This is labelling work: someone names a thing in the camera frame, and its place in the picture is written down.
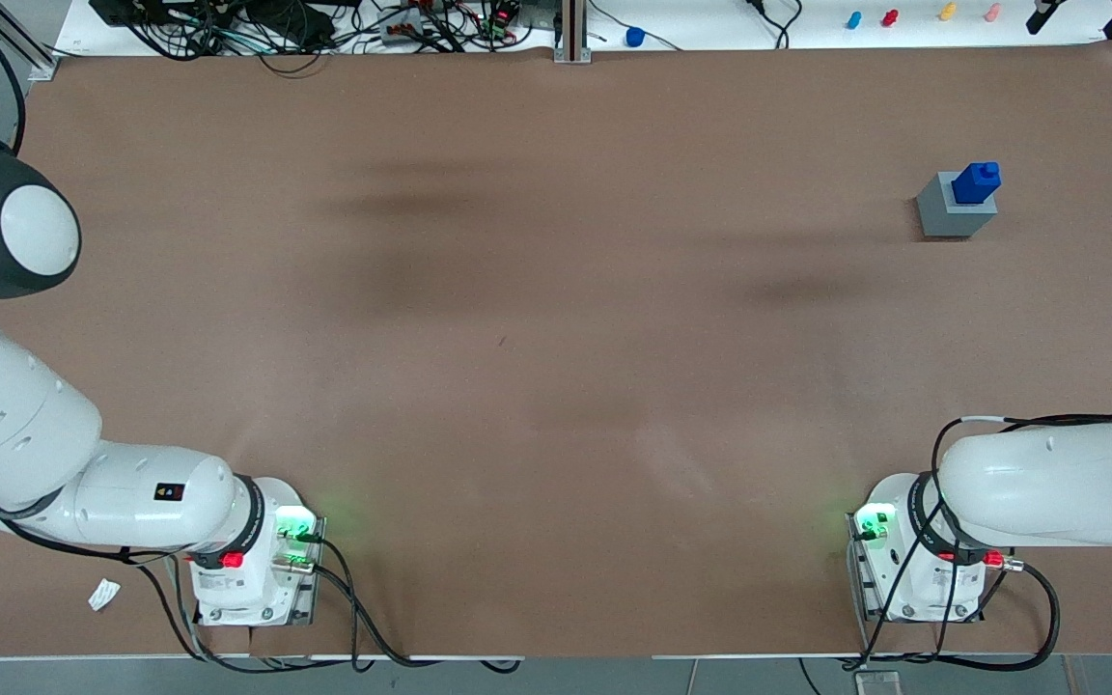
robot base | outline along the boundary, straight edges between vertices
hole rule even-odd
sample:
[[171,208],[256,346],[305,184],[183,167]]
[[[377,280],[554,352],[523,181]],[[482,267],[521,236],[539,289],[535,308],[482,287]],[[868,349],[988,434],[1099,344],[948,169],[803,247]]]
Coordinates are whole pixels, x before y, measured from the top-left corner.
[[257,478],[265,495],[260,536],[239,567],[191,564],[198,622],[206,626],[267,627],[309,625],[317,598],[322,545],[292,536],[322,536],[326,519],[305,508],[299,494],[280,479]]
[[[896,577],[917,533],[909,515],[909,493],[917,476],[897,474],[885,478],[870,494],[856,514],[847,515],[847,573],[852,579],[852,602],[864,633],[865,620],[941,622],[946,599],[953,598],[950,622],[976,618],[976,602],[984,588],[984,564],[961,565],[955,574],[954,596],[950,596],[952,563],[920,546]],[[895,598],[886,615],[882,606],[895,580]]]

table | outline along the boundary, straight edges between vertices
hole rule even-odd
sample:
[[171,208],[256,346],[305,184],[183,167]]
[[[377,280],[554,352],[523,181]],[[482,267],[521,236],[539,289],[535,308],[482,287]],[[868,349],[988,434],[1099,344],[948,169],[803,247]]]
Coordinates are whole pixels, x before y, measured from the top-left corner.
[[[956,415],[1112,409],[1111,44],[76,58],[30,109],[85,251],[0,326],[107,439],[295,484],[411,655],[851,653],[877,479]],[[983,158],[997,219],[919,241]],[[1112,653],[1112,549],[1022,555]],[[949,649],[1036,647],[1035,586],[996,602]],[[0,533],[0,655],[173,652],[141,577]]]
[[[775,48],[775,30],[744,0],[596,0],[599,8],[626,23],[665,37],[684,49],[725,51],[725,49]],[[1002,3],[993,23],[983,17],[993,0],[956,0],[952,21],[939,13],[944,0],[852,0],[812,1],[792,26],[792,48],[972,48],[972,46],[1062,46],[1090,43],[1103,39],[1101,27],[1112,18],[1111,0],[1073,0],[1060,6],[1054,17],[1032,36],[1024,28],[1032,3]],[[767,12],[777,21],[792,17],[792,0],[772,0]],[[882,27],[882,14],[900,10],[900,22]],[[334,8],[324,8],[334,13]],[[854,11],[862,14],[861,27],[848,31],[846,22]],[[617,26],[595,9],[588,9],[589,30],[600,40],[590,39],[592,51],[632,51],[624,42],[624,27]],[[375,9],[365,4],[365,23],[375,21]],[[349,17],[335,22],[348,31]],[[519,48],[550,48],[553,34],[537,28]],[[56,46],[62,51],[88,56],[156,56],[127,28],[107,27],[89,8],[88,0],[71,3]],[[656,40],[644,43],[646,51],[663,51]]]

floor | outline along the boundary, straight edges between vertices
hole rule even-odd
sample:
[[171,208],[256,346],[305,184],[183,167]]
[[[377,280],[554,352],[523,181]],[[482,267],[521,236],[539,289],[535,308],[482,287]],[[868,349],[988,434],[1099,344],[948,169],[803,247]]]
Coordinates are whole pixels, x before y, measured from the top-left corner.
[[[70,0],[6,0],[36,39],[52,42]],[[12,57],[18,75],[26,63]],[[14,127],[11,91],[0,67],[0,138]],[[808,675],[822,695],[855,691],[851,674],[831,659],[808,659]],[[212,665],[188,659],[64,659],[0,662],[0,694],[67,695],[70,692],[115,692],[143,695],[200,695],[235,692],[237,695],[309,692],[331,694],[348,688],[356,695],[744,695],[806,694],[795,659],[698,661],[653,659],[530,659],[513,676],[497,676],[475,663],[450,663],[428,669],[399,669],[377,665],[357,676],[348,669],[314,669],[287,676],[238,676]],[[945,667],[905,665],[901,673],[907,694],[976,695],[1112,695],[1112,656],[1059,656],[1039,669],[1020,674],[990,674]]]

blue block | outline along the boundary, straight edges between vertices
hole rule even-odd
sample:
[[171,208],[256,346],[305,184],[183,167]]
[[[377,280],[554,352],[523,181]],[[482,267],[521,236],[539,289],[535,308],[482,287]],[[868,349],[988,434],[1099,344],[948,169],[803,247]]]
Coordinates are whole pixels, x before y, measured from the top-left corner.
[[1002,170],[997,162],[972,162],[950,186],[961,206],[979,206],[1002,187]]

label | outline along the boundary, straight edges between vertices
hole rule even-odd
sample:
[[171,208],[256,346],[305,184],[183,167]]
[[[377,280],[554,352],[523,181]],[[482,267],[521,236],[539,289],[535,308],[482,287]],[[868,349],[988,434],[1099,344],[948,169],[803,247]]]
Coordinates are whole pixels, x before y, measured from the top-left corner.
[[158,483],[153,488],[153,502],[182,502],[182,489],[187,488],[181,483]]
[[229,577],[220,574],[199,573],[197,579],[200,580],[200,589],[222,590],[230,585]]

